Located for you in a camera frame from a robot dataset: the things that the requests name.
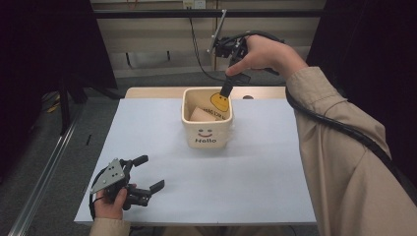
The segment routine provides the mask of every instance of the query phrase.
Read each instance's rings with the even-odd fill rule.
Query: human hand
[[[109,219],[122,219],[123,218],[123,204],[126,201],[128,194],[127,189],[123,188],[119,191],[112,203],[105,195],[104,190],[100,190],[95,195],[94,201],[95,217],[109,218]]]
[[[246,38],[248,54],[226,70],[227,76],[234,76],[246,69],[261,70],[273,68],[286,80],[292,74],[308,67],[306,62],[290,46],[259,35]]]

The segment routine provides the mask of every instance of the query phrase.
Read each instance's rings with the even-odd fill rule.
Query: cable
[[[219,82],[225,82],[225,79],[220,79],[220,78],[213,77],[213,76],[212,76],[212,75],[210,75],[208,72],[206,72],[206,70],[203,68],[203,66],[202,66],[202,62],[201,62],[201,60],[200,60],[199,45],[197,44],[197,38],[196,38],[196,34],[195,34],[195,32],[194,32],[193,19],[192,19],[192,18],[189,18],[189,20],[190,20],[190,25],[191,25],[191,36],[192,36],[192,39],[193,39],[194,53],[195,53],[195,55],[196,55],[197,62],[199,63],[200,69],[202,70],[202,72],[203,72],[203,73],[204,73],[204,74],[205,74],[208,78],[210,78],[210,79],[212,79],[212,80],[215,80],[215,81],[219,81]],[[254,34],[261,34],[261,35],[263,35],[263,36],[267,35],[267,36],[269,36],[269,37],[276,38],[276,37],[274,37],[273,35],[268,34],[268,33],[266,33],[266,32],[261,32],[261,31],[252,30],[252,31],[247,31],[247,32],[245,32],[245,33],[241,33],[241,34],[235,35],[235,36],[233,36],[233,37],[230,37],[230,38],[228,38],[228,39],[227,39],[224,43],[221,43],[220,45],[221,45],[221,46],[224,46],[224,44],[225,44],[225,43],[227,43],[227,42],[231,42],[231,41],[233,41],[233,40],[235,40],[235,39],[238,39],[238,38],[241,38],[241,37],[244,37],[244,36],[247,36],[247,35],[254,35]],[[234,82],[234,85],[235,85],[235,86],[240,86],[240,87],[243,87],[243,86],[280,87],[280,86],[285,86],[285,82],[280,83],[280,84],[277,84],[277,85],[267,85],[267,84],[256,84],[256,83],[240,83],[240,82]]]
[[[288,225],[288,227],[292,230],[292,232],[294,233],[294,235],[297,236],[297,233],[295,232],[294,227],[292,227],[292,225]]]
[[[101,176],[101,174],[104,173],[105,169],[107,169],[107,167],[103,168],[102,170],[100,170],[100,172],[98,172],[98,174],[95,176],[94,180],[92,181],[92,184],[91,184],[92,186],[94,186],[94,184],[97,182],[97,180]],[[91,214],[92,220],[95,219],[94,202],[92,201],[92,194],[90,194],[89,195],[89,213]]]
[[[92,202],[92,203],[95,204],[95,202],[97,202],[98,200],[102,200],[102,199],[104,199],[104,196],[102,196],[102,197],[100,197],[98,199],[95,199],[94,202]]]
[[[324,115],[318,114],[312,110],[306,109],[304,106],[299,104],[294,97],[289,93],[288,88],[285,88],[286,97],[288,100],[288,103],[297,111],[300,113],[308,116],[309,118],[312,118],[316,122],[328,125],[329,127],[335,129],[336,131],[343,133],[352,139],[358,141],[360,144],[364,145],[366,148],[368,148],[371,152],[376,155],[381,162],[387,167],[387,169],[392,173],[392,175],[395,177],[395,179],[401,184],[401,181],[399,179],[398,173],[396,171],[396,168],[392,162],[392,160],[389,158],[389,156],[386,154],[386,152],[371,138],[364,135],[363,133],[359,132],[358,130],[354,129],[351,126],[348,126],[346,124],[343,124],[341,122],[338,122],[336,120],[333,120],[331,118],[328,118]]]

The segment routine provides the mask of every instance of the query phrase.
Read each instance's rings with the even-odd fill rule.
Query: smiley face
[[[220,95],[220,92],[213,94],[209,100],[220,111],[226,112],[229,109],[229,99]]]
[[[212,136],[212,129],[208,129],[208,130],[203,130],[200,129],[198,132],[198,136],[202,137],[202,138],[209,138]]]

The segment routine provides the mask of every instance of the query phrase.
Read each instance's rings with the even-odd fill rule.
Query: beige sleeve
[[[356,128],[389,154],[385,127],[340,96],[319,68],[296,72],[287,87],[304,107]],[[321,235],[417,235],[417,207],[371,151],[297,111],[295,115]]]
[[[96,218],[89,236],[128,236],[130,222],[119,219]]]

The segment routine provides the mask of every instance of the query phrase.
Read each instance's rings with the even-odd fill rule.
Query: white sheet
[[[299,155],[295,118],[284,99],[233,100],[233,135],[226,148],[187,146],[181,99],[120,101],[97,166],[142,154],[130,183],[165,188],[124,219],[140,225],[315,223]],[[75,221],[91,224],[89,191]]]

